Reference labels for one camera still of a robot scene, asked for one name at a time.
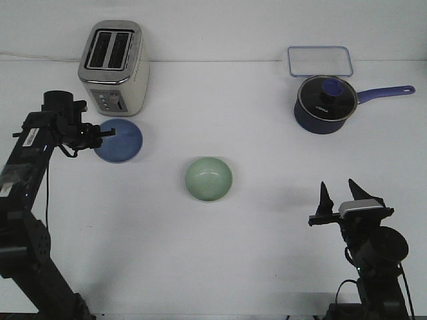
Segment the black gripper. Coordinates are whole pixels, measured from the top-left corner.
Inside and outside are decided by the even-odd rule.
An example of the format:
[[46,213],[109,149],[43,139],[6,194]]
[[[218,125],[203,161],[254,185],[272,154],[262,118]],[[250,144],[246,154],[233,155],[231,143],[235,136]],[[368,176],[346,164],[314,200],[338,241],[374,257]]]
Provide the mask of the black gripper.
[[45,92],[41,110],[47,117],[48,126],[56,142],[74,151],[96,149],[101,146],[102,137],[115,135],[115,129],[101,131],[99,125],[84,123],[82,113],[87,111],[87,101],[75,101],[70,92]]
[[333,213],[334,202],[330,199],[326,184],[320,184],[320,202],[315,215],[310,215],[308,225],[324,225],[337,223],[344,242],[349,247],[361,246],[374,229],[379,228],[381,221],[394,213],[394,208],[386,207],[381,197],[373,196],[365,191],[353,179],[348,185],[354,201],[358,205],[373,208],[361,208],[353,211]]

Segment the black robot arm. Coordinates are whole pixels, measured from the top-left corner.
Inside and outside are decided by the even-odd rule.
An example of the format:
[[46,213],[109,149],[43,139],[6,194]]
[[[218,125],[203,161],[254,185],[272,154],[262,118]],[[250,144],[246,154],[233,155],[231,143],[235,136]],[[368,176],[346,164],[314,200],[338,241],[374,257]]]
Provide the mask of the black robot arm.
[[51,259],[48,228],[32,213],[55,148],[71,158],[101,146],[115,130],[84,123],[84,100],[67,91],[48,91],[40,111],[31,112],[14,134],[16,144],[1,170],[1,276],[12,279],[42,319],[94,319]]
[[333,211],[327,187],[321,184],[318,208],[308,220],[311,226],[339,225],[346,244],[344,255],[358,273],[354,284],[360,302],[334,301],[325,319],[414,319],[408,284],[398,282],[405,276],[402,261],[409,253],[408,243],[397,230],[382,225],[394,209],[352,179],[348,184],[353,199],[343,202],[338,212]]

